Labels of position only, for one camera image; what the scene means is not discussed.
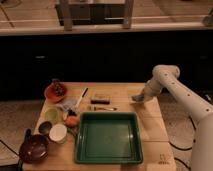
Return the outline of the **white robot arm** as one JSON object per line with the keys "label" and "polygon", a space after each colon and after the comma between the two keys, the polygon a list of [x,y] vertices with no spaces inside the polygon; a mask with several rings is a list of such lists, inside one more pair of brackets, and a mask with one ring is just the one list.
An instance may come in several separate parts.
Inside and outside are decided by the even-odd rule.
{"label": "white robot arm", "polygon": [[213,105],[182,84],[175,65],[157,65],[142,90],[142,99],[151,100],[163,88],[179,102],[197,123],[191,153],[191,171],[213,171]]}

